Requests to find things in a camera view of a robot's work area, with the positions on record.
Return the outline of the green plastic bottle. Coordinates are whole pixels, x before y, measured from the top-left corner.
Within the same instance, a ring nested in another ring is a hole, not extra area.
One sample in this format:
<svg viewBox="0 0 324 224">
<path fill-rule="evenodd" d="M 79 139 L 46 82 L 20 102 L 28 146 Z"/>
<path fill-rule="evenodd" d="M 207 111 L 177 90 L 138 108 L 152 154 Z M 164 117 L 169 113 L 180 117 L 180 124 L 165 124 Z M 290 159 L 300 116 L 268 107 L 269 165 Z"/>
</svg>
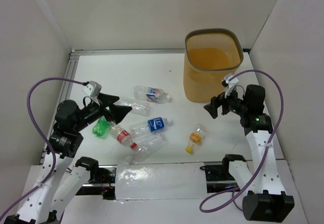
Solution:
<svg viewBox="0 0 324 224">
<path fill-rule="evenodd" d="M 92 129 L 92 134 L 98 138 L 106 139 L 110 131 L 110 122 L 105 117 L 101 117 Z"/>
</svg>

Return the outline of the orange blue label bottle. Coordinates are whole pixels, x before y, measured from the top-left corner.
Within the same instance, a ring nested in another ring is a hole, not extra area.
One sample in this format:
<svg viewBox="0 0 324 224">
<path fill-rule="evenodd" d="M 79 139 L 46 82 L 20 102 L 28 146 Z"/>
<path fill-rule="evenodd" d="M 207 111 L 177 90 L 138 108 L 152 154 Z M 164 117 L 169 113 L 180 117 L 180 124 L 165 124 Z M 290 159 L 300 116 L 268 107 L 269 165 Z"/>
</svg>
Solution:
<svg viewBox="0 0 324 224">
<path fill-rule="evenodd" d="M 146 86 L 135 86 L 134 97 L 137 100 L 147 101 L 152 103 L 167 103 L 171 101 L 171 96 L 163 89 L 146 87 Z"/>
</svg>

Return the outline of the red label plastic bottle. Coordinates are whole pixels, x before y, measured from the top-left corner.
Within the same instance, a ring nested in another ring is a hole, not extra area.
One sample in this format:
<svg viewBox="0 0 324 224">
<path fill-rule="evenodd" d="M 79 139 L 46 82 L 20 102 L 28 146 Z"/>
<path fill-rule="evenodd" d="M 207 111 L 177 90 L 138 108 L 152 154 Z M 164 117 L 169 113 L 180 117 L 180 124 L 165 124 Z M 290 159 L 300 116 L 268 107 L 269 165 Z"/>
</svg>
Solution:
<svg viewBox="0 0 324 224">
<path fill-rule="evenodd" d="M 116 139 L 121 145 L 135 150 L 137 144 L 134 142 L 131 134 L 121 127 L 119 124 L 111 123 L 110 135 Z"/>
</svg>

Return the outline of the small yellow cap bottle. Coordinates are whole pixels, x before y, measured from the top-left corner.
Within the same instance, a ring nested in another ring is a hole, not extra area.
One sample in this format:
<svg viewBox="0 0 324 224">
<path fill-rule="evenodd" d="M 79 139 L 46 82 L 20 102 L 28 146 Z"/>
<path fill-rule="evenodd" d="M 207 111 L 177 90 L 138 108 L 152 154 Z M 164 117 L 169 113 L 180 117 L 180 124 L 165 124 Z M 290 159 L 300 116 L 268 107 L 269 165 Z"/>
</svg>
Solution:
<svg viewBox="0 0 324 224">
<path fill-rule="evenodd" d="M 206 130 L 203 124 L 196 124 L 193 127 L 192 132 L 189 135 L 188 143 L 185 148 L 186 152 L 189 154 L 193 154 L 193 152 L 201 146 L 203 139 L 207 135 L 208 131 Z"/>
</svg>

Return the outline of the blue label plastic bottle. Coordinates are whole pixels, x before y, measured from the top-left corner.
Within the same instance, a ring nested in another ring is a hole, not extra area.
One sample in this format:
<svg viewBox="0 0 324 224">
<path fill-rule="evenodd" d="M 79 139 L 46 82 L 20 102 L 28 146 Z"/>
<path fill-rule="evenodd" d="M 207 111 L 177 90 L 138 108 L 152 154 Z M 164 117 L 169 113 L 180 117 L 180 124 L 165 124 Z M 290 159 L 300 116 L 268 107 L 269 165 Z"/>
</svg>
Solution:
<svg viewBox="0 0 324 224">
<path fill-rule="evenodd" d="M 130 133 L 133 137 L 139 138 L 149 134 L 157 134 L 165 131 L 165 129 L 173 124 L 170 118 L 157 117 L 148 121 L 132 125 Z"/>
</svg>

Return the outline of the large clear plastic bottle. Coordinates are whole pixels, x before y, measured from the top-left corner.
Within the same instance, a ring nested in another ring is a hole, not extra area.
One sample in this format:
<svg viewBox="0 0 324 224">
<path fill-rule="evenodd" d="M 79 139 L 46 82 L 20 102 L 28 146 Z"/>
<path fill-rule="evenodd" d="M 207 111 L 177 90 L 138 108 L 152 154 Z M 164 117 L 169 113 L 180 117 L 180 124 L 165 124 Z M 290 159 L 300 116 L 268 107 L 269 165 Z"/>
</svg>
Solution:
<svg viewBox="0 0 324 224">
<path fill-rule="evenodd" d="M 168 144 L 163 133 L 152 134 L 140 139 L 134 152 L 125 158 L 127 164 L 138 164 L 146 161 L 152 154 Z"/>
</svg>

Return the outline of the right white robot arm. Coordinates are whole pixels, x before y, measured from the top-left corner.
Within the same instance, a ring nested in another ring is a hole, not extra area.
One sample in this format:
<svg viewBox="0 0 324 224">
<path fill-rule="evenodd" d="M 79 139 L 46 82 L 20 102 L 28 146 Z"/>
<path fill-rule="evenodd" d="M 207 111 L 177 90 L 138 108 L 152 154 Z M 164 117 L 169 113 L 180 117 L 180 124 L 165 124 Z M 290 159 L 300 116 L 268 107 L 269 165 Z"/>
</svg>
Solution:
<svg viewBox="0 0 324 224">
<path fill-rule="evenodd" d="M 274 129 L 271 118 L 263 112 L 265 89 L 248 85 L 242 99 L 236 90 L 214 96 L 204 106 L 215 119 L 218 108 L 222 114 L 233 112 L 240 117 L 240 124 L 249 143 L 254 172 L 248 168 L 242 155 L 226 154 L 222 161 L 221 174 L 226 179 L 235 179 L 243 196 L 242 211 L 246 220 L 281 223 L 295 206 L 293 196 L 286 190 L 279 176 L 273 141 Z"/>
</svg>

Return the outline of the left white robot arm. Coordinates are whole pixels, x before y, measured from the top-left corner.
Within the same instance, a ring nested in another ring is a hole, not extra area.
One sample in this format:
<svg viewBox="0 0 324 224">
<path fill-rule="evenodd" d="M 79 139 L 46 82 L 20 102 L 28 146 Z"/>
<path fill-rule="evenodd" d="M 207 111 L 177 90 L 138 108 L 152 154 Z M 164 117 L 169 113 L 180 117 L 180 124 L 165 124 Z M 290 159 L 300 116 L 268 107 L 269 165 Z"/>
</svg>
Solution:
<svg viewBox="0 0 324 224">
<path fill-rule="evenodd" d="M 83 141 L 81 131 L 104 117 L 109 122 L 120 123 L 132 110 L 130 106 L 115 105 L 117 96 L 99 93 L 83 108 L 73 100 L 62 101 L 55 115 L 50 147 L 33 187 L 25 203 L 5 223 L 59 223 L 65 208 L 87 181 L 96 182 L 100 177 L 99 162 L 89 157 L 79 158 L 66 180 L 62 178 L 72 163 Z"/>
</svg>

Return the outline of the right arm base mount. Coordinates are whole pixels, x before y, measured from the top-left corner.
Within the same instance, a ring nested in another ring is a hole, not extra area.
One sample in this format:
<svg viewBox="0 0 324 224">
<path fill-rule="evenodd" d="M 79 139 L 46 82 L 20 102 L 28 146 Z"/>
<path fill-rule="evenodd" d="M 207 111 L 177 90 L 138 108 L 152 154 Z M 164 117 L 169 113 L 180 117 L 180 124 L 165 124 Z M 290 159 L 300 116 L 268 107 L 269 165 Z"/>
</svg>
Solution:
<svg viewBox="0 0 324 224">
<path fill-rule="evenodd" d="M 237 188 L 237 182 L 228 172 L 229 161 L 223 158 L 222 163 L 204 163 L 199 169 L 205 174 L 207 193 L 217 193 Z"/>
</svg>

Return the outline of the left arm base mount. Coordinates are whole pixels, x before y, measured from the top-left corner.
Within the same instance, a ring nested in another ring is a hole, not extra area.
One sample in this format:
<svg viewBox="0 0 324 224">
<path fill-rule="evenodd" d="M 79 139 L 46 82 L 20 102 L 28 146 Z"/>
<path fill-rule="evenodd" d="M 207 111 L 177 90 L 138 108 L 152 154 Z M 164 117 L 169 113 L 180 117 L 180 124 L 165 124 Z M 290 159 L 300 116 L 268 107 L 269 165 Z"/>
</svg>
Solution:
<svg viewBox="0 0 324 224">
<path fill-rule="evenodd" d="M 115 200 L 115 180 L 117 167 L 99 166 L 93 180 L 89 180 L 75 194 L 76 196 L 97 196 L 103 200 Z"/>
</svg>

